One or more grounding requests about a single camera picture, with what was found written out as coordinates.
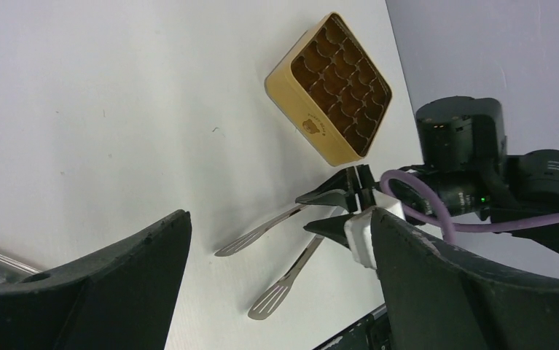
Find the white table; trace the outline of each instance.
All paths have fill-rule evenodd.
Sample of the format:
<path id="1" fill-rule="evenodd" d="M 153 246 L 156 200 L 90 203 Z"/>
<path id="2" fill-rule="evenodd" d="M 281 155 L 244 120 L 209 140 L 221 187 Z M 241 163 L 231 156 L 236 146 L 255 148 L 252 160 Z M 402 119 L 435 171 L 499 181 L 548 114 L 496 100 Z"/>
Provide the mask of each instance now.
<path id="1" fill-rule="evenodd" d="M 191 211 L 167 349 L 312 349 L 380 305 L 375 274 L 325 241 L 275 314 L 247 318 L 327 210 L 213 256 L 337 170 L 263 88 L 333 10 L 394 94 L 367 162 L 419 163 L 383 0 L 0 1 L 0 252 L 52 268 Z"/>

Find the beige box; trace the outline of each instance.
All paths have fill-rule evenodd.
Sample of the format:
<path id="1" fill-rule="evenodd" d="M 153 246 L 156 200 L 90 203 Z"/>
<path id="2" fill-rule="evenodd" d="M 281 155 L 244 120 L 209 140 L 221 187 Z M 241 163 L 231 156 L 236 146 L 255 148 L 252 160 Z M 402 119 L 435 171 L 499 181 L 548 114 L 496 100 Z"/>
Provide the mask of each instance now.
<path id="1" fill-rule="evenodd" d="M 265 88 L 331 166 L 367 155 L 391 102 L 390 87 L 334 12 L 301 37 Z"/>

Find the cable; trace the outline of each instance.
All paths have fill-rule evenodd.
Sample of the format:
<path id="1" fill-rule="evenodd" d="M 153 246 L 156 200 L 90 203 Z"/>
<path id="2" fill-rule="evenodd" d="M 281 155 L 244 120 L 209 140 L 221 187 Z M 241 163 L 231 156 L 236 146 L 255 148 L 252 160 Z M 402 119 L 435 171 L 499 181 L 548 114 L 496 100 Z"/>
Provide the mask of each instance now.
<path id="1" fill-rule="evenodd" d="M 424 182 L 422 182 L 419 178 L 417 178 L 416 176 L 409 174 L 409 173 L 403 173 L 403 174 L 398 174 L 402 173 L 401 171 L 398 170 L 390 170 L 385 172 L 382 175 L 382 178 L 380 179 L 380 188 L 382 189 L 382 192 L 390 195 L 393 198 L 396 198 L 395 194 L 393 194 L 393 191 L 391 191 L 391 187 L 388 185 L 388 181 L 391 179 L 396 179 L 399 180 L 401 182 L 404 182 L 406 184 L 408 184 L 409 186 L 411 186 L 412 188 L 414 188 L 419 195 L 421 195 L 423 198 L 425 198 L 426 200 L 428 200 L 431 204 L 431 207 L 434 209 L 434 212 L 436 214 L 437 217 L 440 217 L 440 214 L 438 213 L 438 211 L 436 210 L 436 208 L 434 207 L 434 202 L 429 198 L 426 197 L 425 195 L 423 195 L 423 192 L 421 192 L 421 190 L 419 190 L 419 188 L 417 188 L 416 186 L 413 186 L 413 183 L 417 183 L 420 182 L 420 186 L 423 185 L 425 187 L 427 187 L 432 193 L 434 193 L 433 190 L 431 190 L 431 188 L 429 188 L 429 186 L 427 186 L 427 184 L 425 184 Z M 438 196 L 434 193 L 436 200 L 438 200 L 440 203 L 442 202 Z M 410 216 L 410 217 L 414 217 L 415 219 L 425 222 L 426 224 L 431 224 L 434 226 L 438 226 L 440 228 L 442 228 L 442 220 L 440 218 L 434 218 L 434 217 L 430 217 L 427 216 L 423 213 L 420 213 L 419 211 L 416 211 L 415 209 L 410 208 L 409 206 L 404 205 L 404 212 L 406 213 L 406 215 Z M 520 219 L 520 220 L 516 220 L 516 221 L 508 221 L 508 222 L 498 222 L 495 224 L 483 224 L 483 225 L 473 225 L 473 224 L 453 224 L 453 228 L 456 231 L 459 232 L 469 232 L 469 233 L 486 233 L 486 232 L 509 232 L 509 231 L 515 231 L 515 230 L 525 230 L 527 228 L 540 228 L 541 226 L 548 226 L 548 225 L 554 225 L 554 224 L 559 224 L 559 213 L 556 214 L 548 214 L 548 215 L 541 215 L 540 217 L 530 217 L 528 219 Z"/>
<path id="2" fill-rule="evenodd" d="M 438 226 L 442 228 L 442 239 L 448 243 L 454 244 L 456 228 L 451 220 L 451 214 L 438 195 L 425 182 L 422 182 L 416 176 L 400 170 L 389 170 L 382 174 L 382 177 L 380 178 L 380 186 L 383 192 L 387 195 L 394 197 L 391 188 L 388 186 L 389 180 L 392 179 L 399 180 L 411 186 L 421 197 L 425 198 L 429 202 L 438 219 Z M 414 213 L 420 214 L 418 211 L 406 205 L 404 205 L 404 211 L 411 217 L 415 217 Z"/>

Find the gray wall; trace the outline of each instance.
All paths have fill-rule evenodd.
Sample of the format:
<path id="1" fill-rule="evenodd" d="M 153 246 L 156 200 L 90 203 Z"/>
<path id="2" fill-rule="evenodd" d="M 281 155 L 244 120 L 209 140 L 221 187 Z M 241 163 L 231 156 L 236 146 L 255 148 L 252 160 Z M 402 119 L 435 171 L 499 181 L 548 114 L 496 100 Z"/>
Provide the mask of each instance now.
<path id="1" fill-rule="evenodd" d="M 559 149 L 559 0 L 386 3 L 414 110 L 445 96 L 494 97 L 510 154 Z M 460 245 L 559 277 L 559 255 L 531 241 L 463 234 Z"/>

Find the container with grid compartments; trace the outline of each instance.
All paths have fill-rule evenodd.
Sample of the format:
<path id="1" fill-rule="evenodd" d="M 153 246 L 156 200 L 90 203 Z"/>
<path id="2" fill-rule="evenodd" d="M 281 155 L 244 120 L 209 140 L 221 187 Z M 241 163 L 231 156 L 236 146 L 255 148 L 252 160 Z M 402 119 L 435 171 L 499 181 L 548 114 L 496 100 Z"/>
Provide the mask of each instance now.
<path id="1" fill-rule="evenodd" d="M 367 155 L 391 102 L 390 87 L 335 12 L 301 37 L 265 88 L 332 166 Z"/>

